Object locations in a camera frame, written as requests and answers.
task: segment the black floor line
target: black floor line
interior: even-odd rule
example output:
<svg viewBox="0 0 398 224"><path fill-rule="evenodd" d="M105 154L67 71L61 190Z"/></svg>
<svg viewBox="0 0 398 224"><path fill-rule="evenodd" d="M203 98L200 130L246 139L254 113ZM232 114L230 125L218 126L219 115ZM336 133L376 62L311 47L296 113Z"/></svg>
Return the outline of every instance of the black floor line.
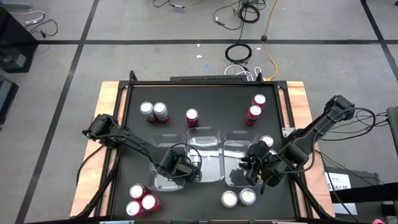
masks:
<svg viewBox="0 0 398 224"><path fill-rule="evenodd" d="M204 39L204 40L39 40L39 44L87 44L87 45L158 45L158 44L235 44L235 39ZM261 40L241 40L244 44L262 44ZM398 40L386 40L389 44L398 44ZM265 44L381 44L380 40L268 40Z"/></svg>
<svg viewBox="0 0 398 224"><path fill-rule="evenodd" d="M387 58L388 64L390 65L391 70L398 81L398 67L397 67L396 61L395 61L394 57L392 56L390 49L388 48L388 45L387 45L387 44L393 44L393 43L391 43L391 41L384 40L384 37L381 34L380 29L377 26L376 21L373 18L372 12L371 12L368 4L366 3L366 0L361 0L361 4L362 4L363 9L365 10L366 15L368 16L369 22L372 25L373 31L376 34L377 39L380 41L381 48L383 49L384 55Z"/></svg>
<svg viewBox="0 0 398 224"><path fill-rule="evenodd" d="M88 15L86 25L85 25L85 28L83 30L80 40L85 40L87 38L88 31L90 29L90 25L93 22L94 14L95 14L96 8L98 6L98 1L99 0L93 1L93 5L92 5L90 13ZM57 128L57 124L61 117L62 109L65 104L65 100L67 99L69 88L72 83L73 76L75 75L75 71L76 71L80 56L81 56L81 52L83 51L83 47L84 47L84 44L83 44L83 41L81 41L81 43L78 45L78 47L76 49L76 53L75 53L75 56L73 57L72 64L70 65L69 73L68 73L67 79L65 80L65 84L63 85L62 92L61 92L60 98L58 100L58 104L55 109L54 116L52 117L49 130L45 137L42 150L40 152L39 158L37 159L37 163L36 163L35 169L33 171L32 177L30 178L30 182L29 182L27 191L25 193L25 197L22 201L21 208L19 209L19 212L18 212L18 215L16 218L16 222L15 222L16 224L21 224L21 223L25 222L25 218L26 218L28 209L30 207L30 203L32 202L32 198L33 198L34 192L36 190L37 183L39 182L40 175L43 171L44 162L47 158L47 154L49 153L51 142L54 137L55 130Z"/></svg>

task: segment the wooden table edge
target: wooden table edge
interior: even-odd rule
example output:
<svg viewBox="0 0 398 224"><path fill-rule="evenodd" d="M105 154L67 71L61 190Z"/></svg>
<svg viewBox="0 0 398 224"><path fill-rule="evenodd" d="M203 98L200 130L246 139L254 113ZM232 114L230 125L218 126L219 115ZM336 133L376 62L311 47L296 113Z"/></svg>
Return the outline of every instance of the wooden table edge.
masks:
<svg viewBox="0 0 398 224"><path fill-rule="evenodd" d="M293 112L295 126L297 128L306 127L306 125L312 122L312 117L308 105L307 94L305 92L304 83L287 82L287 86L288 86L290 104L292 105L291 108ZM116 104L116 95L118 94L118 87L119 87L119 82L102 83L94 116L102 113L113 114L114 107ZM287 116L287 108L284 100L285 96L281 89L279 90L279 95L280 95L282 112L284 115L285 126L289 127L289 118ZM122 91L122 97L118 111L118 121L122 121L123 118L124 102L126 100L126 96L127 96L127 90L124 89ZM85 152L85 158L88 157L99 146L100 145L97 142L88 141ZM316 158L313 168L305 173L307 186L310 189L311 193L316 198L316 200L325 209L325 211L334 217L335 213L333 210L333 204L331 202L329 190L326 184L325 171L323 170L322 161L320 160L320 156L318 154L315 156ZM91 158L91 160L86 163L84 168L82 168L70 216L79 214L84 209L86 204L90 201L94 193L97 191L100 183L104 158L105 158L105 150L100 151L97 155ZM114 152L111 154L111 161L113 162L113 160L114 160ZM297 189L297 196L298 196L301 217L307 217L303 194L297 186L296 189ZM108 205L108 200L109 200L109 187L107 188L107 191L104 193L103 196L100 215L106 215L106 207Z"/></svg>

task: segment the can lid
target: can lid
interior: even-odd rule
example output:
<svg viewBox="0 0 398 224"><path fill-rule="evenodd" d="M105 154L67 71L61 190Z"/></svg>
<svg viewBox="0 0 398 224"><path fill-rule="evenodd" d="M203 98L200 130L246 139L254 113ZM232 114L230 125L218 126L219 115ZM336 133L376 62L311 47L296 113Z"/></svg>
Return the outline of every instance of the can lid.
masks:
<svg viewBox="0 0 398 224"><path fill-rule="evenodd" d="M155 112L161 113L166 110L166 105L161 102L155 103L154 110Z"/></svg>
<svg viewBox="0 0 398 224"><path fill-rule="evenodd" d="M140 209L141 209L141 206L139 205L139 202L137 202L137 201L129 202L126 206L126 212L130 216L137 215L139 213Z"/></svg>
<svg viewBox="0 0 398 224"><path fill-rule="evenodd" d="M130 188L130 195L133 198L139 198L142 195L142 193L144 193L144 189L140 184L136 184Z"/></svg>
<svg viewBox="0 0 398 224"><path fill-rule="evenodd" d="M142 199L142 206L144 207L144 209L152 209L155 206L156 200L155 197L153 195L146 195L143 199Z"/></svg>
<svg viewBox="0 0 398 224"><path fill-rule="evenodd" d="M198 111L195 109L187 110L186 116L188 119L195 119L198 117Z"/></svg>
<svg viewBox="0 0 398 224"><path fill-rule="evenodd" d="M259 104L263 104L266 102L266 97L263 94L257 94L254 96L254 101Z"/></svg>
<svg viewBox="0 0 398 224"><path fill-rule="evenodd" d="M221 196L221 201L226 207L233 207L238 202L238 197L234 192L228 190Z"/></svg>
<svg viewBox="0 0 398 224"><path fill-rule="evenodd" d="M141 103L141 107L140 107L141 113L148 114L148 113L150 113L150 111L152 111L153 107L154 106L152 105L152 103L143 102L143 103Z"/></svg>
<svg viewBox="0 0 398 224"><path fill-rule="evenodd" d="M274 139L271 136L263 136L261 137L261 141L266 142L268 147L271 147L274 144Z"/></svg>
<svg viewBox="0 0 398 224"><path fill-rule="evenodd" d="M261 108L257 105L253 105L250 107L250 113L257 116L261 114Z"/></svg>
<svg viewBox="0 0 398 224"><path fill-rule="evenodd" d="M243 203L252 204L256 201L256 193L252 189L243 189L239 194Z"/></svg>
<svg viewBox="0 0 398 224"><path fill-rule="evenodd" d="M272 155L278 154L278 153L277 153L275 150L273 150L273 149L270 149L269 152L270 152Z"/></svg>

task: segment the white paper label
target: white paper label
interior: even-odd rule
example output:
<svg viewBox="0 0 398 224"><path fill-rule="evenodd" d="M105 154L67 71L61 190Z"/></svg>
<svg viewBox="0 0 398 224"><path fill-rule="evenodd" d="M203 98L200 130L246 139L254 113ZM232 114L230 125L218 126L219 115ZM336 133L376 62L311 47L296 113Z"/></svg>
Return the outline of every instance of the white paper label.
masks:
<svg viewBox="0 0 398 224"><path fill-rule="evenodd" d="M328 174L325 173L326 175L326 181L328 182L328 188L329 191L332 191L331 185L330 185L330 181L328 178ZM329 173L330 175L330 179L333 183L333 187L335 188L335 190L344 190L344 189L350 189L351 188L351 184L349 182L349 177L346 174L333 174L333 173ZM353 215L357 215L356 213L356 207L355 207L355 203L345 203L344 204L348 210L353 214ZM348 212L346 211L346 209L340 204L340 203L334 203L333 204L333 209L335 210L335 213L338 214L347 214Z"/></svg>

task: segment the transparent plastic bin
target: transparent plastic bin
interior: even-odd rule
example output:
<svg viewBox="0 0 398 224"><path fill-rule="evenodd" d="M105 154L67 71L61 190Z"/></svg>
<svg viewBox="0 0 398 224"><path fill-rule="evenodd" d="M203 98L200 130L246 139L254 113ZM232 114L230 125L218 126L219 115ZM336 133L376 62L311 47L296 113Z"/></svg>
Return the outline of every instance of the transparent plastic bin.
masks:
<svg viewBox="0 0 398 224"><path fill-rule="evenodd" d="M259 136L252 131L231 131L224 138L225 182L231 187L252 187L244 177L246 171L239 167L241 158L252 144L258 142Z"/></svg>
<svg viewBox="0 0 398 224"><path fill-rule="evenodd" d="M221 131L217 128L200 127L187 131L187 142L197 149L202 158L201 177L196 182L216 182L224 179L223 147ZM186 147L192 164L200 162L197 152Z"/></svg>
<svg viewBox="0 0 398 224"><path fill-rule="evenodd" d="M151 143L157 147L171 147L176 143L182 143L184 141L184 137L181 134L162 134L158 136L154 136L151 139ZM185 150L185 146L175 146L173 150L179 151ZM184 188L184 180L183 179L168 179L161 176L155 169L153 163L149 164L149 181L148 188L154 191L176 191Z"/></svg>

